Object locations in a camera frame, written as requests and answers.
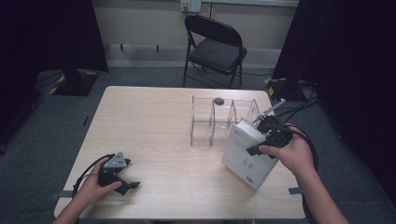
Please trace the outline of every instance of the chair seat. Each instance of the chair seat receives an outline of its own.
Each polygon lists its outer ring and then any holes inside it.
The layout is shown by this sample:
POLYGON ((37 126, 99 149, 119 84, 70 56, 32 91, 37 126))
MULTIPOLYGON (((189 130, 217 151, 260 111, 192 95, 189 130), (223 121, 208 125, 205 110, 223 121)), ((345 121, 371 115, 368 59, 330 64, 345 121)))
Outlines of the chair seat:
MULTIPOLYGON (((214 70, 230 73, 228 75, 231 75, 231 72, 235 70, 239 64, 238 55, 238 47, 206 38, 190 53, 189 60, 214 70)), ((246 55, 247 49, 242 48, 242 60, 246 55)))

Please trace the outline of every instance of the hand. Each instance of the hand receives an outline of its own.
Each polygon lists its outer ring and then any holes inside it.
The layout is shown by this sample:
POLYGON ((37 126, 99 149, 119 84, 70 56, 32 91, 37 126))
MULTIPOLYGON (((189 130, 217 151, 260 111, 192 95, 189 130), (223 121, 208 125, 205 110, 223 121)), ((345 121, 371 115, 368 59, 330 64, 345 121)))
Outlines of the hand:
POLYGON ((98 202, 106 194, 122 185, 120 181, 114 182, 105 187, 99 185, 99 170, 102 164, 104 164, 107 160, 108 159, 102 159, 93 166, 91 173, 86 177, 84 183, 73 200, 88 206, 92 203, 98 202))
MULTIPOLYGON (((300 133, 297 128, 290 127, 290 129, 300 133)), ((315 172, 311 149, 305 140, 297 134, 293 135, 292 140, 285 147, 259 146, 259 150, 262 153, 278 157, 297 177, 309 171, 315 172)))

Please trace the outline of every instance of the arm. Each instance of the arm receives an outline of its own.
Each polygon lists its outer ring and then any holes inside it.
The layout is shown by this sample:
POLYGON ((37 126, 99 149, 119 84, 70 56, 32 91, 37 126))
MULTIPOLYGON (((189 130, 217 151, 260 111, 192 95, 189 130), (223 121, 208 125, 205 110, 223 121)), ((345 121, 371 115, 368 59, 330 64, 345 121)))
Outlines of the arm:
POLYGON ((348 223, 321 182, 314 167, 311 149, 302 137, 295 134, 285 147, 260 146, 259 150, 278 157, 296 176, 304 191, 309 210, 317 223, 348 223))
POLYGON ((121 186, 121 182, 117 181, 105 187, 98 184, 98 173, 100 166, 108 159, 103 159, 96 163, 90 175, 88 175, 72 201, 62 210, 61 214, 53 221, 53 224, 73 224, 78 220, 79 215, 92 203, 98 202, 109 192, 121 186))

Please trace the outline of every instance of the person's right hand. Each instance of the person's right hand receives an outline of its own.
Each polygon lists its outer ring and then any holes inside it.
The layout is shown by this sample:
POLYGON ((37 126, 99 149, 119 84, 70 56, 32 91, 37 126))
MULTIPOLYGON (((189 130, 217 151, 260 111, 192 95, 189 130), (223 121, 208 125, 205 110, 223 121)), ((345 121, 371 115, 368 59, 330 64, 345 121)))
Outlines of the person's right hand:
MULTIPOLYGON (((299 132, 297 128, 290 127, 290 129, 299 132)), ((297 134, 293 135, 293 139, 285 147, 259 146, 259 150, 262 153, 278 157, 296 176, 315 171, 311 149, 305 140, 297 134)))

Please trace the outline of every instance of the acrylic divider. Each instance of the acrylic divider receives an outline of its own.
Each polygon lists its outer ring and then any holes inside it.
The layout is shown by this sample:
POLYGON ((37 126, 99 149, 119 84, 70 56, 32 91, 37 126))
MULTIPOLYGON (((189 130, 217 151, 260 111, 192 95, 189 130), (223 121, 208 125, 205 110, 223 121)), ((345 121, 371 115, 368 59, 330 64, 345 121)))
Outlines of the acrylic divider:
POLYGON ((214 98, 192 96, 191 146, 225 146, 232 124, 245 119, 254 125, 253 120, 260 115, 255 99, 221 100, 219 104, 214 98))

